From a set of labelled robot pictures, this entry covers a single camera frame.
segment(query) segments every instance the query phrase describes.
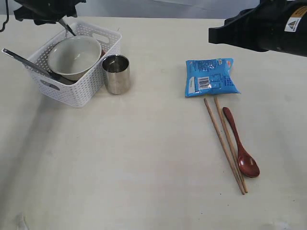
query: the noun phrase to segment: basket handle hole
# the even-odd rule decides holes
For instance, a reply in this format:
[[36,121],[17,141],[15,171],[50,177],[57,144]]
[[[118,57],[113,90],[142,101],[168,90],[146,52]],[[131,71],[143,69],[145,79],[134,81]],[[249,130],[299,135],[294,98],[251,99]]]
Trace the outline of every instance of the basket handle hole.
[[44,81],[44,80],[40,80],[40,82],[43,83],[43,84],[46,85],[46,86],[49,86],[49,87],[52,88],[52,89],[59,90],[59,87],[58,87],[58,86],[55,86],[55,85],[53,85],[53,84],[50,84],[50,83],[48,83],[48,82],[46,82],[46,81]]
[[106,36],[100,35],[100,34],[93,34],[93,38],[96,40],[108,44],[110,42],[110,39]]

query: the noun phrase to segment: table surface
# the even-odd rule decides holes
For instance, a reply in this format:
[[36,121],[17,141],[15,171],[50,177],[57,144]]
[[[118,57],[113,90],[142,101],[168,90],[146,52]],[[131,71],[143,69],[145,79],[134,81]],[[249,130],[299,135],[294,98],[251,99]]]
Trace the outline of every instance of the table surface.
[[[0,55],[1,230],[16,229],[20,212],[31,230],[307,228],[306,58],[209,44],[208,28],[223,20],[80,19],[122,33],[132,87],[102,87],[75,109]],[[0,43],[28,57],[61,30],[12,18]],[[261,170],[246,195],[203,98],[184,96],[185,61],[212,58],[235,59],[242,94],[220,104]]]

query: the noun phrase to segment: spoon handle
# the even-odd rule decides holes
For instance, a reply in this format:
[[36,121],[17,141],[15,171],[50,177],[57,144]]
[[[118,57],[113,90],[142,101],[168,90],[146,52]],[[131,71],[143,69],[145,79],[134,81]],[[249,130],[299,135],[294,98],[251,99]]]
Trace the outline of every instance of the spoon handle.
[[235,138],[236,138],[236,144],[238,145],[238,148],[239,147],[242,147],[242,143],[240,141],[240,138],[239,138],[239,134],[238,134],[238,131],[236,130],[236,124],[235,124],[235,120],[234,120],[234,117],[232,116],[231,114],[231,111],[229,108],[227,107],[224,107],[223,108],[223,113],[225,115],[225,117],[227,118],[227,121],[229,122],[230,124],[230,127],[235,135]]

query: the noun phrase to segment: white plastic basket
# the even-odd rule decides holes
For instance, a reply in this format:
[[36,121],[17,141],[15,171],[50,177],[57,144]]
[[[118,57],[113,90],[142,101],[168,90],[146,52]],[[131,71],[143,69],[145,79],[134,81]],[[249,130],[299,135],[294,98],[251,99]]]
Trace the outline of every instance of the white plastic basket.
[[[96,37],[106,54],[86,74],[75,84],[65,85],[35,72],[28,66],[26,68],[32,79],[38,84],[42,94],[72,107],[81,108],[103,85],[102,59],[112,54],[120,54],[121,34],[81,21],[71,24],[70,27],[77,35],[93,36],[97,34],[106,38],[103,39],[104,41],[100,41]],[[50,71],[47,64],[49,52],[58,42],[71,36],[69,32],[63,30],[32,54],[29,60]]]

